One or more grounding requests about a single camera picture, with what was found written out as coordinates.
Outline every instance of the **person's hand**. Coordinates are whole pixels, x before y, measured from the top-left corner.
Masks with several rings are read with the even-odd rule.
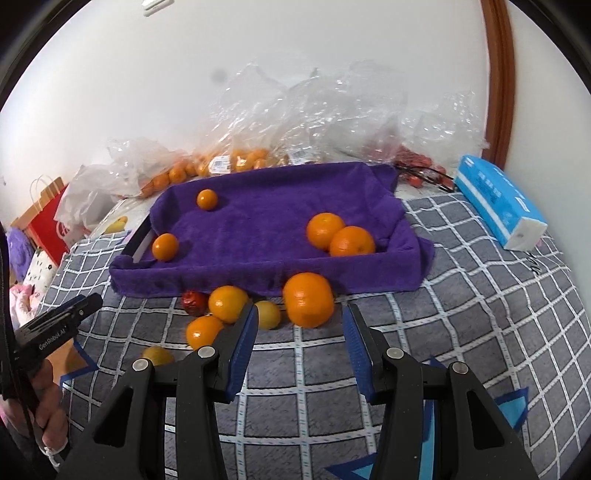
[[[53,382],[53,367],[49,360],[43,360],[41,369],[31,383],[39,396],[39,406],[34,421],[45,429],[43,443],[50,449],[59,450],[66,442],[68,420],[66,412],[60,407],[61,389]],[[0,397],[0,407],[12,426],[21,435],[28,436],[27,422],[20,403],[15,399],[4,400]]]

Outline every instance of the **blue tissue package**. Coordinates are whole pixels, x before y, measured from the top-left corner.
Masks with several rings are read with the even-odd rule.
[[[503,171],[482,158],[462,158],[456,185],[506,250],[532,250],[548,228],[540,211]]]

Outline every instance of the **label sticker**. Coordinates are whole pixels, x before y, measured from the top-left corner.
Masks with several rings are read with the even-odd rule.
[[[230,166],[230,156],[222,155],[221,157],[215,157],[209,164],[209,173],[212,175],[224,175],[230,173],[232,167]]]
[[[314,161],[312,158],[313,152],[308,150],[298,150],[296,152],[290,153],[290,164],[291,165],[303,165],[304,163],[308,163]]]

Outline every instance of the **white wall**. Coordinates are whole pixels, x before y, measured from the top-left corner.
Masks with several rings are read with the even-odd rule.
[[[82,163],[106,161],[109,138],[192,148],[199,118],[224,88],[212,77],[255,57],[287,80],[304,63],[331,72],[374,59],[408,74],[411,106],[473,90],[484,117],[479,0],[176,0],[148,18],[140,5],[89,3],[21,78],[0,113],[3,222],[30,205],[39,175],[68,180]]]
[[[591,305],[591,95],[552,41],[510,4],[515,123],[505,171],[546,216]]]

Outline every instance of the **plaid bedsheet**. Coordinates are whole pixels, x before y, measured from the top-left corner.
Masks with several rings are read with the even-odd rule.
[[[230,478],[334,479],[327,466],[376,451],[383,409],[356,389],[340,318],[349,300],[417,360],[465,361],[493,397],[528,387],[521,436],[541,478],[559,478],[591,434],[591,328],[552,238],[530,254],[508,252],[461,194],[404,203],[417,233],[436,244],[428,278],[410,293],[338,297],[334,317],[318,329],[285,320],[259,332],[242,392],[217,406]],[[78,338],[99,369],[65,385],[74,445],[146,346],[162,345],[178,358],[189,352],[184,329],[191,318],[178,299],[126,298],[110,288],[108,265],[123,238],[77,244],[42,305],[94,291],[104,298]],[[174,478],[174,401],[167,410],[167,478]]]

